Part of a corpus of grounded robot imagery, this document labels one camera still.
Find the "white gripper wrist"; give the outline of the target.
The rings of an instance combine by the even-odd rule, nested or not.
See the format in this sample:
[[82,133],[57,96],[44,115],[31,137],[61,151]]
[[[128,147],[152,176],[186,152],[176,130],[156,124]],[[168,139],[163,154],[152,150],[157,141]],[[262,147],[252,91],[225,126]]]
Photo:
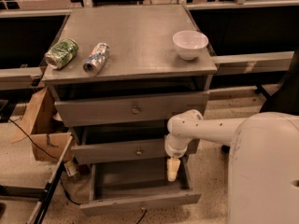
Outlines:
[[173,134],[168,134],[164,139],[164,149],[170,157],[167,160],[167,179],[169,182],[174,182],[178,175],[180,160],[187,151],[189,144],[188,138],[176,137]]

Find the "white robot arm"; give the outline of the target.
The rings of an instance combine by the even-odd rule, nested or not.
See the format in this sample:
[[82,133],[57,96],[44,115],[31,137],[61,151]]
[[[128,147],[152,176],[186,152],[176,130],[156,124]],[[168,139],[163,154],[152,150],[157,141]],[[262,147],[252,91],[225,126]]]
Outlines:
[[230,147],[229,224],[299,224],[299,117],[278,112],[246,119],[204,119],[197,110],[167,123],[167,177],[193,139]]

